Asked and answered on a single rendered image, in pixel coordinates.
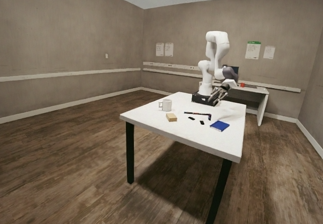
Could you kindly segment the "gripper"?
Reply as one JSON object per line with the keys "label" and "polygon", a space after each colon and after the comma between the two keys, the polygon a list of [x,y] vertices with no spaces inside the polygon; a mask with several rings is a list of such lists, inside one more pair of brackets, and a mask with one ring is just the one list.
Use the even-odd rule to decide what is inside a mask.
{"label": "gripper", "polygon": [[[217,102],[217,101],[222,101],[225,97],[227,97],[228,96],[228,93],[227,93],[227,91],[230,89],[230,86],[229,86],[229,84],[227,84],[227,83],[223,83],[220,87],[218,87],[218,88],[214,88],[214,90],[211,92],[211,97],[208,99],[208,102],[215,96],[215,95],[217,95],[218,93],[220,93],[220,95],[219,95],[219,97],[213,102],[213,105]],[[216,92],[215,92],[215,90],[217,90]],[[215,93],[214,93],[215,92]],[[223,97],[221,97],[222,96],[222,94],[225,94]],[[220,98],[221,97],[221,98]]]}

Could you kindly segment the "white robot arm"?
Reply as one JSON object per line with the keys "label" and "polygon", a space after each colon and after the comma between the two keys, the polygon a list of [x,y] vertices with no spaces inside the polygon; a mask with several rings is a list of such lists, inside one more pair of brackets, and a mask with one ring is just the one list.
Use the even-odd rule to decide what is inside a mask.
{"label": "white robot arm", "polygon": [[231,67],[221,69],[221,60],[229,52],[230,48],[227,33],[219,31],[207,32],[206,40],[206,56],[210,58],[210,61],[203,60],[198,63],[198,67],[203,74],[203,82],[198,93],[205,96],[211,95],[213,76],[208,71],[215,71],[214,75],[218,80],[225,79],[223,83],[229,84],[230,89],[237,87],[238,75],[235,71]]}

